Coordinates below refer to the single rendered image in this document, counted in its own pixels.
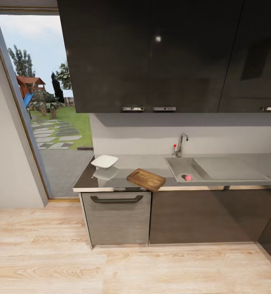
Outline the cutting board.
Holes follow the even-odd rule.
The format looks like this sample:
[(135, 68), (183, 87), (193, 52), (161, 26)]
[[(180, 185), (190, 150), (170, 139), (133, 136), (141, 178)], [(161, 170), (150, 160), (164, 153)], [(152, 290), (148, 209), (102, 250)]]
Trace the cutting board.
[(127, 180), (140, 185), (149, 191), (157, 192), (165, 183), (166, 178), (138, 168), (127, 176)]

